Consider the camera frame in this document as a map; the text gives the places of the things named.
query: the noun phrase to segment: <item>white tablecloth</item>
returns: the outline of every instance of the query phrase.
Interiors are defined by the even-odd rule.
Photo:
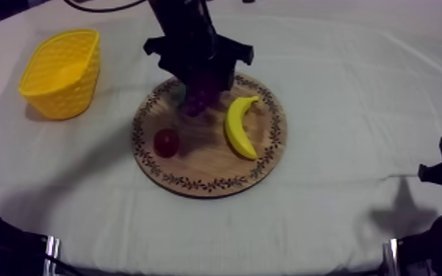
[[[0,64],[11,61],[0,66],[0,215],[60,238],[71,264],[189,275],[373,267],[382,242],[427,229],[442,214],[442,187],[415,174],[420,163],[441,160],[442,42],[240,15],[249,8],[211,13],[220,34],[255,47],[253,65],[238,69],[262,80],[287,115],[286,152],[264,181],[233,197],[192,200],[143,175],[131,153],[131,119],[170,77],[142,50],[161,35],[145,5],[137,16],[84,25],[101,33],[90,108],[63,122],[39,116],[18,94],[19,79],[39,42],[75,26],[47,12],[47,22],[63,23],[26,23],[13,38],[19,55],[0,51]]]

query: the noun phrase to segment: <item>yellow basket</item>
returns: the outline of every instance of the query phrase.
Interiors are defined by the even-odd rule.
[[[99,69],[99,33],[93,29],[63,32],[37,48],[19,92],[48,118],[74,117],[89,106]]]

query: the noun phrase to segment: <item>wooden plate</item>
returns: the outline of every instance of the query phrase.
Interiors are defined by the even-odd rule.
[[[237,73],[230,92],[197,117],[183,115],[176,99],[184,90],[177,79],[160,84],[141,104],[134,118],[132,148],[144,173],[156,184],[179,195],[216,198],[246,190],[264,179],[276,166],[286,144],[286,116],[274,94],[259,81]],[[224,123],[237,97],[259,96],[243,119],[248,138],[258,154],[248,160],[226,139]],[[157,131],[173,128],[180,149],[172,158],[154,153]]]

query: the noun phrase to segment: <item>red tomato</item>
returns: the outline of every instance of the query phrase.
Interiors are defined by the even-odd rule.
[[[154,149],[164,158],[174,156],[180,147],[180,137],[174,129],[162,129],[154,135]]]

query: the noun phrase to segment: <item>toy banana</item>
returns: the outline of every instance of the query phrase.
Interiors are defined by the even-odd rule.
[[[225,130],[233,148],[248,159],[257,159],[256,149],[243,130],[243,117],[250,105],[258,101],[258,96],[237,98],[231,103],[225,121]]]

